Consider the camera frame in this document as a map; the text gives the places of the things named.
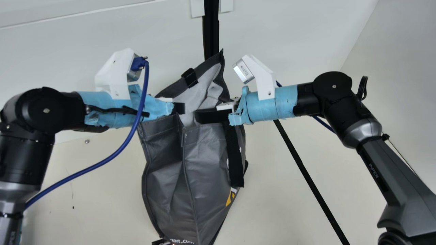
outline robotic arm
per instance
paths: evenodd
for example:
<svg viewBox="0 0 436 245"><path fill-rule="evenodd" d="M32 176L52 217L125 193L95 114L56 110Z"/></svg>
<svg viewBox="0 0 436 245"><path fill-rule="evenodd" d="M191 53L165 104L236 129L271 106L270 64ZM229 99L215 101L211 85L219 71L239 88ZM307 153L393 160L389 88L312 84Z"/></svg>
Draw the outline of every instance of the robotic arm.
<svg viewBox="0 0 436 245"><path fill-rule="evenodd" d="M131 49L114 53L95 76L96 92L32 89L11 98L0 112L0 244L16 245L26 202L41 189L62 130L101 133L133 124L145 59ZM141 121L183 114L184 105L147 95Z"/></svg>
<svg viewBox="0 0 436 245"><path fill-rule="evenodd" d="M343 145L357 150L385 197L378 227L387 232L379 245L436 244L436 195L385 144L382 125L361 102L367 77L357 95L351 90L351 78L337 71L321 74L311 83L277 88L272 72L264 67L249 56L235 64L244 83L256 78L258 89L265 89L250 92L243 87L237 110L228 116L230 124L304 115L325 118Z"/></svg>

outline gray shopping bag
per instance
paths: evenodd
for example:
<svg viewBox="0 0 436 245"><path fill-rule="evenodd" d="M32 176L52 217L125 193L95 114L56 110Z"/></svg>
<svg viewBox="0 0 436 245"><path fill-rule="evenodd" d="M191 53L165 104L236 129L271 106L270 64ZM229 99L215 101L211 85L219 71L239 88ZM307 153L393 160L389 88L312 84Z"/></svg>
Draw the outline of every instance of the gray shopping bag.
<svg viewBox="0 0 436 245"><path fill-rule="evenodd" d="M184 103L185 114L138 127L144 203L159 236L174 244L213 244L244 186L244 128L215 109L230 101L223 71L223 51L189 69L156 95Z"/></svg>

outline yellow logo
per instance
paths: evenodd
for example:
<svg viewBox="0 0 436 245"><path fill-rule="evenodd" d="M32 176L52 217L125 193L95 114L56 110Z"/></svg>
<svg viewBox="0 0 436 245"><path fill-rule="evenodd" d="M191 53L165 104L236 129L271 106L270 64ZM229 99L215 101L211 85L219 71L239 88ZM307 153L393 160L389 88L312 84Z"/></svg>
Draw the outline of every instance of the yellow logo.
<svg viewBox="0 0 436 245"><path fill-rule="evenodd" d="M238 192L237 189L230 188L230 193L228 194L227 202L225 203L226 207L232 203L233 199L236 197L236 192Z"/></svg>

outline gray fabric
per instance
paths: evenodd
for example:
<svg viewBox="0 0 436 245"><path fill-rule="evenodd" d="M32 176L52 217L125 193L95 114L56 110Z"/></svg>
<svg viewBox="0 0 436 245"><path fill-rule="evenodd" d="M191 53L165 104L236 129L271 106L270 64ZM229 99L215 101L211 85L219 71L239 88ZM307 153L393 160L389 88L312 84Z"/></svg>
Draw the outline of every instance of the gray fabric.
<svg viewBox="0 0 436 245"><path fill-rule="evenodd" d="M173 99L174 102L185 103L185 114L180 115L180 119L186 127L194 125L194 112L200 107L203 101L208 98L208 88L211 86L212 80L218 75L220 68L221 64L215 64L201 77L197 78L198 84L191 88L188 88L183 93ZM211 92L216 93L219 92L219 90L213 89L211 90ZM211 96L218 97L220 94L221 93L216 95L212 94Z"/></svg>
<svg viewBox="0 0 436 245"><path fill-rule="evenodd" d="M143 122L138 127L147 160L142 176L144 203L159 235L174 244L213 244L233 204L227 205L231 186L223 126L194 120L195 110L227 101L224 58L222 52L219 55L199 66L203 73L193 87L181 93L174 90L183 88L181 85L167 88L177 94L175 102L185 103L186 114ZM238 126L236 132L245 167L244 128Z"/></svg>

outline light blue foam padding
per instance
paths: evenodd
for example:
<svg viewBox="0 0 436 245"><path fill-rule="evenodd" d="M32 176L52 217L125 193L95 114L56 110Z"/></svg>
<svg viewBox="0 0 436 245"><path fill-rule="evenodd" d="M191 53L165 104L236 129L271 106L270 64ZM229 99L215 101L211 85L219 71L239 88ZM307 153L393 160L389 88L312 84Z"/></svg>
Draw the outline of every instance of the light blue foam padding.
<svg viewBox="0 0 436 245"><path fill-rule="evenodd" d="M247 94L251 93L248 89L248 86L242 87L242 95L241 99L239 100L238 109L234 113L230 113L228 115L228 120L230 122L230 125L236 126L236 125L242 125L242 124L253 124L252 121L250 121L250 118L248 116L248 110L247 110Z"/></svg>
<svg viewBox="0 0 436 245"><path fill-rule="evenodd" d="M112 99L107 92L77 92L80 94L86 105L94 105L102 109L122 108L128 106L133 109L139 107L141 88L139 85L129 85L130 100ZM142 122L170 115L174 104L155 99L151 95L145 97L145 112L150 113L149 117L143 117ZM93 126L108 126L109 128L129 127L133 124L135 115L122 113L101 113L92 111L85 116L85 124Z"/></svg>
<svg viewBox="0 0 436 245"><path fill-rule="evenodd" d="M230 125L295 117L293 108L297 99L297 85L276 88L275 98L265 100L259 100L257 92L250 92L245 86L242 88L238 109L228 116Z"/></svg>

